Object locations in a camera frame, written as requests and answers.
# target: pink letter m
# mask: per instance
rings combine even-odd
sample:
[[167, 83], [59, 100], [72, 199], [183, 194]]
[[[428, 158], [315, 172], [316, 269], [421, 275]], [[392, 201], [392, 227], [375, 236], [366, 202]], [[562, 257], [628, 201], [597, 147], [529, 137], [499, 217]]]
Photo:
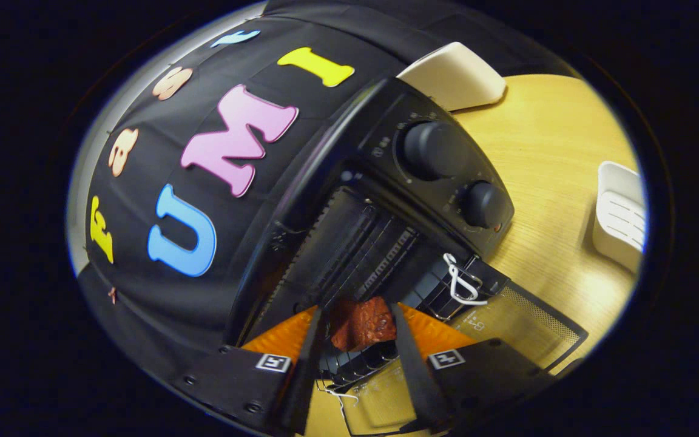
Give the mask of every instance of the pink letter m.
[[277, 141], [296, 120], [299, 108], [279, 107], [253, 96], [244, 85], [236, 85], [217, 103], [217, 112], [228, 130], [194, 135], [180, 163], [183, 167], [195, 165], [211, 172], [228, 182], [234, 197], [241, 197], [255, 177], [255, 166], [236, 166], [226, 158], [263, 158], [266, 150], [255, 139], [250, 126], [261, 130], [266, 142]]

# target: foam letter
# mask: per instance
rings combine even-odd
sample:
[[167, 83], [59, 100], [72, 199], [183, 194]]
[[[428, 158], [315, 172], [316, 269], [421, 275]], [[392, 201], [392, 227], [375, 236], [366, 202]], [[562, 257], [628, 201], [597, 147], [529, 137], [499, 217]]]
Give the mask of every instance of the foam letter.
[[133, 145], [136, 144], [138, 136], [139, 129], [124, 129], [117, 136], [112, 150], [109, 151], [109, 161], [107, 163], [107, 166], [112, 167], [112, 175], [114, 177], [119, 177], [120, 172], [123, 171], [123, 167], [125, 167], [128, 160], [128, 154], [133, 149]]
[[174, 96], [174, 93], [188, 82], [192, 74], [194, 74], [192, 69], [183, 70], [182, 67], [172, 69], [172, 71], [166, 73], [166, 75], [155, 84], [153, 96], [158, 97], [158, 100], [169, 99], [169, 97]]
[[105, 229], [106, 221], [102, 213], [99, 212], [99, 196], [93, 196], [91, 199], [91, 241], [96, 241], [96, 244], [107, 255], [109, 263], [113, 263], [112, 235], [109, 232], [105, 233]]
[[249, 127], [260, 129], [266, 142], [277, 141], [291, 127], [299, 108], [278, 107], [253, 96], [244, 85], [236, 85], [217, 103], [217, 112], [228, 130], [194, 135], [180, 163], [183, 167], [196, 165], [211, 172], [231, 185], [233, 196], [241, 197], [255, 177], [255, 167], [252, 164], [236, 166], [226, 158], [263, 158], [266, 150]]
[[172, 185], [164, 185], [155, 204], [155, 213], [163, 219], [171, 215], [183, 222], [196, 232], [196, 247], [187, 251], [161, 235], [161, 228], [155, 225], [150, 228], [147, 238], [147, 254], [153, 261], [161, 260], [166, 265], [186, 274], [187, 276], [202, 276], [209, 270], [217, 247], [217, 235], [209, 217], [193, 205], [174, 196]]
[[258, 36], [260, 30], [253, 30], [250, 33], [244, 33], [244, 30], [239, 30], [236, 33], [231, 33], [230, 35], [224, 35], [216, 42], [212, 42], [210, 48], [219, 46], [220, 44], [236, 44], [237, 42], [245, 42], [247, 39], [254, 38]]
[[309, 47], [301, 47], [289, 52], [277, 61], [278, 66], [296, 66], [305, 69], [322, 79], [324, 86], [337, 86], [350, 77], [355, 69], [350, 66], [340, 66], [336, 62], [315, 55]]

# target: orange gripper pad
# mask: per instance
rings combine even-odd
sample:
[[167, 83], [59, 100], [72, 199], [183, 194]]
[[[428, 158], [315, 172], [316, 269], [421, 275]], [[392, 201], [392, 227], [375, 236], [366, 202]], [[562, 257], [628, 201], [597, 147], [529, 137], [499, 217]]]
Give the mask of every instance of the orange gripper pad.
[[436, 352], [458, 349], [477, 343], [477, 340], [427, 314], [399, 302], [403, 315], [411, 328], [411, 335], [422, 359]]
[[299, 359], [300, 349], [306, 337], [317, 305], [286, 319], [277, 326], [253, 338], [242, 346], [246, 351], [291, 357], [293, 364]]

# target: steak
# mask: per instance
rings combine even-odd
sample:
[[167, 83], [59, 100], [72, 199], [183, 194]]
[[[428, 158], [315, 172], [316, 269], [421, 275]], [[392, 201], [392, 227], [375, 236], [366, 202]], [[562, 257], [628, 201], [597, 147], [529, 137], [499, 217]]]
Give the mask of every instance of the steak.
[[366, 302], [342, 299], [331, 311], [330, 321], [331, 343], [340, 351], [360, 351], [396, 339], [396, 324], [380, 296]]

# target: screw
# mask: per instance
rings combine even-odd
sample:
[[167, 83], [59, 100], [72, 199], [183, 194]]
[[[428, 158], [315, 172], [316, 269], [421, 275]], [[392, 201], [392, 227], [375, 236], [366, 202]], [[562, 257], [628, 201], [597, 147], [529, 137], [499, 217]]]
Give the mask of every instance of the screw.
[[253, 401], [245, 405], [245, 410], [247, 410], [247, 412], [249, 413], [252, 413], [253, 415], [256, 415], [260, 413], [261, 406], [257, 402]]

